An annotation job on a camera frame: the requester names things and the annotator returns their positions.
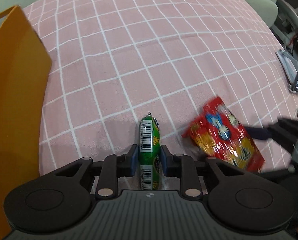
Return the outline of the green snack packet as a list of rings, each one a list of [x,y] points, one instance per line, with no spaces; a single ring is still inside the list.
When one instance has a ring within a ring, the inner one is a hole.
[[[157,190],[160,183],[160,129],[152,113],[148,112],[139,126],[140,186],[143,190]]]

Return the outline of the red cracker snack bag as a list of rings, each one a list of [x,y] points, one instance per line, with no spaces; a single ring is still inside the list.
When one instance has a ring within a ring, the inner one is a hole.
[[[182,134],[204,154],[249,172],[260,170],[265,160],[246,128],[220,97],[213,97]]]

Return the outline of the pink checkered tablecloth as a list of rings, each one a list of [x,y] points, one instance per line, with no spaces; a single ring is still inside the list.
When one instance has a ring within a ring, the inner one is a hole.
[[[51,59],[41,174],[136,142],[152,113],[163,144],[219,96],[243,124],[295,116],[279,42],[245,0],[38,0],[24,9]]]

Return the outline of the orange cardboard box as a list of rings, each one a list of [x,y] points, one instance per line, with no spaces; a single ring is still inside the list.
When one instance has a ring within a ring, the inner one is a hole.
[[[11,230],[3,203],[39,176],[42,106],[52,60],[19,6],[0,13],[0,239]]]

